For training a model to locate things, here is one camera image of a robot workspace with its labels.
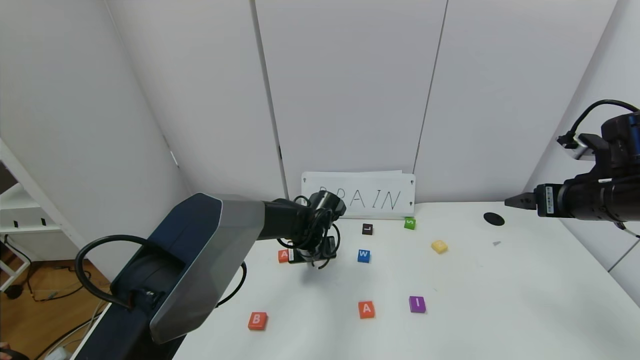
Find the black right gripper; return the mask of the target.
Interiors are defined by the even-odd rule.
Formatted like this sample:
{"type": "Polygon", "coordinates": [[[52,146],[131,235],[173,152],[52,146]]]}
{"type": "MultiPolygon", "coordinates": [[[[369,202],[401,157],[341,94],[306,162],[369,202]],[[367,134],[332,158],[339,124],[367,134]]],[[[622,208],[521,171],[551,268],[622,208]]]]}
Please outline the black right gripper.
{"type": "Polygon", "coordinates": [[[506,198],[505,207],[536,210],[540,217],[604,220],[604,188],[598,180],[572,178],[562,184],[544,183],[534,193],[506,198]]]}

